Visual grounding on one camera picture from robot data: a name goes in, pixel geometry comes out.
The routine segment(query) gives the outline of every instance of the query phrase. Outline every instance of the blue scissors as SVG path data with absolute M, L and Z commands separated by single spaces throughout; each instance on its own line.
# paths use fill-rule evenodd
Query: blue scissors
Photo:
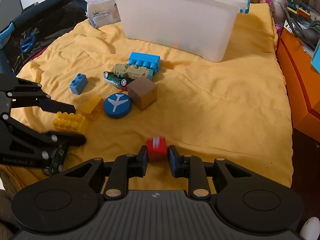
M 36 44 L 36 42 L 37 42 L 36 35 L 34 33 L 26 37 L 23 43 L 20 45 L 21 53 L 29 52 L 33 48 L 33 46 Z

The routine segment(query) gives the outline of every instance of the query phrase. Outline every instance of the orange cabinet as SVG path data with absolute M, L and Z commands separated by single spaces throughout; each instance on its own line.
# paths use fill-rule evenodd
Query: orange cabinet
M 299 40 L 286 29 L 277 56 L 287 84 L 293 127 L 320 141 L 320 74 Z

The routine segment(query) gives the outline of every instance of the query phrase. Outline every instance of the toy train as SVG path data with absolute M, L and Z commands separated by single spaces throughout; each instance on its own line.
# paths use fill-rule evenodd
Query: toy train
M 299 15 L 304 20 L 308 22 L 311 20 L 310 10 L 302 4 L 299 4 L 297 6 L 295 0 L 287 0 L 285 7 L 288 11 L 292 12 L 293 14 Z

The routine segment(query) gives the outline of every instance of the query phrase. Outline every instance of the airplane symbol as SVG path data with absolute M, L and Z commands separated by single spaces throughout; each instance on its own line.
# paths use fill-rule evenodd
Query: airplane symbol
M 129 99 L 125 99 L 125 100 L 119 101 L 120 97 L 122 96 L 124 96 L 124 94 L 116 94 L 117 100 L 108 98 L 108 101 L 113 105 L 113 110 L 112 110 L 113 113 L 116 111 L 117 106 L 122 105 L 129 100 Z

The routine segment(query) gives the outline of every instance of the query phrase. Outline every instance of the toy car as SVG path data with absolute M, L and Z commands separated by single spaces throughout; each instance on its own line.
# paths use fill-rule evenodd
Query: toy car
M 66 149 L 58 148 L 52 158 L 49 160 L 47 167 L 42 169 L 43 173 L 48 176 L 53 176 L 63 170 L 63 162 L 67 155 Z
M 103 72 L 103 78 L 105 81 L 113 84 L 116 88 L 123 89 L 127 91 L 127 85 L 134 81 L 134 79 L 126 77 L 118 77 L 113 72 L 105 71 Z

